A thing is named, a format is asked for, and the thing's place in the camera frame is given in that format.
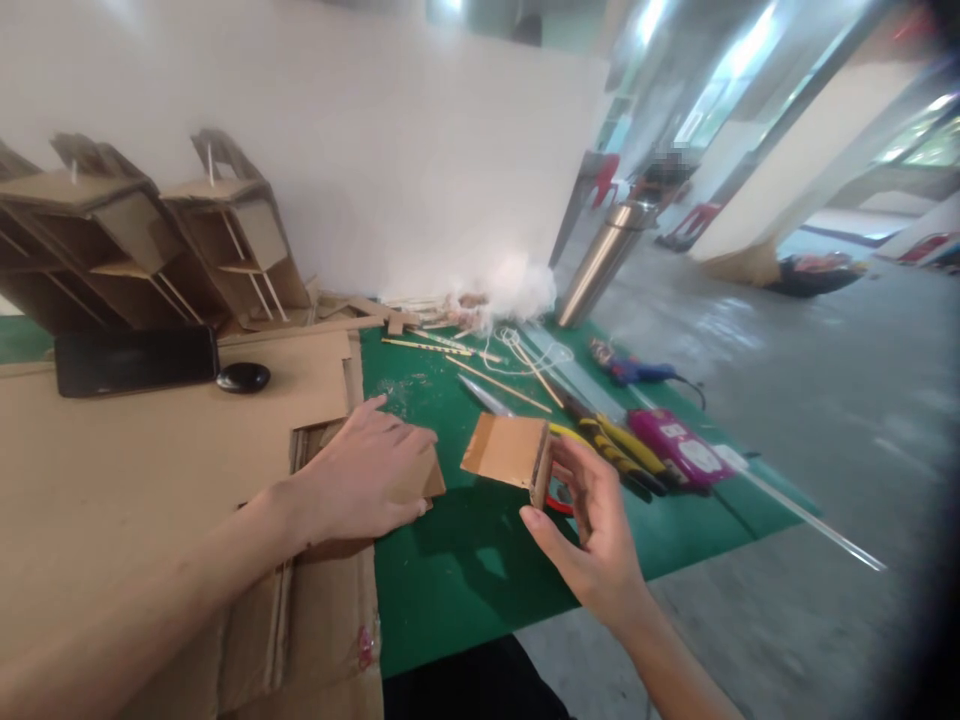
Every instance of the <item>gray floor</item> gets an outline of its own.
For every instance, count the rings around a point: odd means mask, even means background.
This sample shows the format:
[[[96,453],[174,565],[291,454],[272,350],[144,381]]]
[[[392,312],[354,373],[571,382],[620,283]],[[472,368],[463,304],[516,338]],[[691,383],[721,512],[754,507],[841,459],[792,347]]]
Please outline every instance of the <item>gray floor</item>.
[[[578,223],[560,288],[599,222]],[[748,718],[870,716],[903,652],[917,578],[936,562],[960,424],[960,279],[872,269],[879,277],[799,301],[706,278],[645,239],[593,315],[645,359],[703,381],[711,415],[890,568],[875,573],[798,527],[652,584]],[[576,716],[644,717],[625,654],[584,611],[519,637]]]

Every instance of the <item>black phone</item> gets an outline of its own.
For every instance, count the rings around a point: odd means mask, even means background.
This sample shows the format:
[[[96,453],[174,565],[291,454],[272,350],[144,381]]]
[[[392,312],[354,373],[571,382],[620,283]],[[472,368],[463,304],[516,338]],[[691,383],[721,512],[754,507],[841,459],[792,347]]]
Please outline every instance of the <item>black phone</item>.
[[[213,329],[123,330],[53,340],[57,390],[89,398],[211,382],[220,372]]]

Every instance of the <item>power cord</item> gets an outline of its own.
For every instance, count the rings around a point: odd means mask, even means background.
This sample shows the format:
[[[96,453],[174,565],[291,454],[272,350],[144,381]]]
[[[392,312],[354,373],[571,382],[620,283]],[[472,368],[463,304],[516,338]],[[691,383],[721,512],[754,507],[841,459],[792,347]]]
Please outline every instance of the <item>power cord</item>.
[[[706,395],[703,394],[703,390],[700,389],[700,386],[699,386],[699,385],[695,385],[694,383],[690,382],[690,381],[687,380],[685,377],[681,377],[680,375],[676,375],[673,379],[674,379],[674,380],[677,380],[677,381],[679,381],[679,382],[682,382],[684,385],[689,385],[690,387],[692,387],[692,388],[696,391],[697,395],[700,396],[700,409],[701,409],[702,411],[706,412],[706,410],[707,410],[707,397],[706,397]]]

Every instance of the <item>red chair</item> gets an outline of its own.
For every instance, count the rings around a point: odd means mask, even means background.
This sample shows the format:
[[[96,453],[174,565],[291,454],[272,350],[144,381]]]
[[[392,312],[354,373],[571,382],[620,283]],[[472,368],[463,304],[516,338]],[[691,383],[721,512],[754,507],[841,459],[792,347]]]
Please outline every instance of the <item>red chair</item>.
[[[616,153],[609,153],[603,158],[603,165],[597,174],[597,197],[593,201],[594,210],[603,205],[603,201],[606,200],[607,193],[610,192],[611,188],[613,189],[613,200],[611,202],[617,201],[617,191],[620,186],[613,182],[613,176],[616,174],[618,167],[620,167],[620,156]]]
[[[706,230],[707,226],[720,214],[721,210],[723,210],[723,205],[700,203],[687,214],[670,235],[679,235],[681,228],[687,223],[690,223],[690,227],[687,228],[687,235],[696,239],[703,234],[703,231]]]

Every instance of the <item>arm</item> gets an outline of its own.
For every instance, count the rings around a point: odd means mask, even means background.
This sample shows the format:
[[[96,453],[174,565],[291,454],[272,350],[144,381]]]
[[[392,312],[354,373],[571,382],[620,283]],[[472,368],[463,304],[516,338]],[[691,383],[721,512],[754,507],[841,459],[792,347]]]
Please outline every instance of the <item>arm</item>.
[[[574,514],[590,536],[577,548],[539,510],[527,506],[520,515],[580,603],[624,646],[661,717],[742,720],[647,589],[616,471],[569,438],[554,444],[554,459],[573,473]]]
[[[331,538],[377,537],[426,511],[387,488],[436,436],[361,405],[296,475],[195,547],[130,583],[76,630],[0,668],[0,717],[107,717],[221,607],[271,568]]]

